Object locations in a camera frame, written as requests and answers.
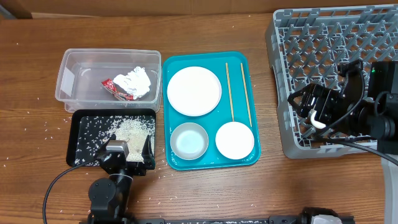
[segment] wooden chopstick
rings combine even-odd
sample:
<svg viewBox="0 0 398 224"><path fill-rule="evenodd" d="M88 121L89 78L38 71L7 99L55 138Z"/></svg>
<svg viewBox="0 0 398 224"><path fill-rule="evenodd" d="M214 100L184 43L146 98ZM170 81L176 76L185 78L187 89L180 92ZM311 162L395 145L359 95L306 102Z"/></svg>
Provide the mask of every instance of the wooden chopstick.
<svg viewBox="0 0 398 224"><path fill-rule="evenodd" d="M251 127L252 124L251 124L251 115L250 115L250 106L249 106L249 99L248 99L248 91L246 90L246 81L245 81L245 79L244 79L244 71L243 71L243 64L242 64L242 63L241 63L241 70L242 70L244 94L246 95L246 104L248 105L248 114L249 114L250 127Z"/></svg>
<svg viewBox="0 0 398 224"><path fill-rule="evenodd" d="M225 69L226 69L226 78L227 78L227 81L228 81L229 103L230 103L230 105L231 105L232 121L235 121L235 120L234 120L234 106L233 106L233 104L232 104L231 85L229 84L228 63L225 63Z"/></svg>

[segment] crumpled white paper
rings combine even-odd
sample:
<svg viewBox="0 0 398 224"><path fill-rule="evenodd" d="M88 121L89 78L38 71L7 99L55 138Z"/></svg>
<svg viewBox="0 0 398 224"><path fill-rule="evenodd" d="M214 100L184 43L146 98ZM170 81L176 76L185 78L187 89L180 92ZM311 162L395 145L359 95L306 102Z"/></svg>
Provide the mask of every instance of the crumpled white paper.
<svg viewBox="0 0 398 224"><path fill-rule="evenodd" d="M145 68L136 67L127 75L117 75L113 82L120 86L126 93L132 95L133 99L143 97L149 92L150 80L145 72Z"/></svg>

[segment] teal serving tray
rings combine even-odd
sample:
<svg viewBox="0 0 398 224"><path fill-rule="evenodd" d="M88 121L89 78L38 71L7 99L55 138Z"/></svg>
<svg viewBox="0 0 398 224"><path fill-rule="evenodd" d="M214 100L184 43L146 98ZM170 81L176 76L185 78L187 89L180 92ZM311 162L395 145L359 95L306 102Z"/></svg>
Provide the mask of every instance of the teal serving tray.
<svg viewBox="0 0 398 224"><path fill-rule="evenodd" d="M225 63L228 63L229 81L234 107L234 119L250 128L246 96L244 93L241 63L243 64L246 88L250 104L252 119L251 131L254 135L254 149L244 159L232 160L224 157L216 147L217 130L225 123L232 121L229 105L228 82ZM179 70L191 66L199 66L212 71L220 80L222 96L217 107L208 114L198 117L185 116L177 112L167 99L167 85L170 79ZM171 167L176 170L211 169L220 167L248 166L256 163L261 155L259 129L257 126L256 110L254 107L253 92L250 81L248 61L240 52L220 52L211 54L181 55L167 59L163 64L163 102L164 102L164 133L166 146L166 159ZM207 151L200 158L186 161L177 157L170 146L170 137L173 130L180 124L193 122L202 126L209 137Z"/></svg>

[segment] gray basket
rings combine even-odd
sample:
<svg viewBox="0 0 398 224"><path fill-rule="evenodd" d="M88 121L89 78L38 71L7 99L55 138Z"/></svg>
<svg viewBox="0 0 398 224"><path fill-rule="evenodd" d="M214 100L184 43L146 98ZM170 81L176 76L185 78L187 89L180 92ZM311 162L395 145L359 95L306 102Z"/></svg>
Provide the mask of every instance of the gray basket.
<svg viewBox="0 0 398 224"><path fill-rule="evenodd" d="M282 9L266 32L269 64L278 91L282 146L293 159L336 157L362 152L309 139L315 128L300 118L287 97L309 83L340 90L337 64L362 59L369 81L371 62L398 60L398 5ZM337 133L334 138L345 138ZM360 143L376 148L376 141Z"/></svg>

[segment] clear container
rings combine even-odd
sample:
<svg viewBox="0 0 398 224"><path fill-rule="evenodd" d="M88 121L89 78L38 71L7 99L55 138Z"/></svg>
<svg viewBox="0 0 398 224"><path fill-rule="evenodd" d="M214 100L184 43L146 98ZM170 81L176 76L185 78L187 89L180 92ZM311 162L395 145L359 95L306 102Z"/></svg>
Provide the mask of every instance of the clear container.
<svg viewBox="0 0 398 224"><path fill-rule="evenodd" d="M162 58L156 50L68 49L62 59L55 97L65 110L150 108L158 112L162 95ZM135 101L119 101L101 82L144 67L149 92Z"/></svg>

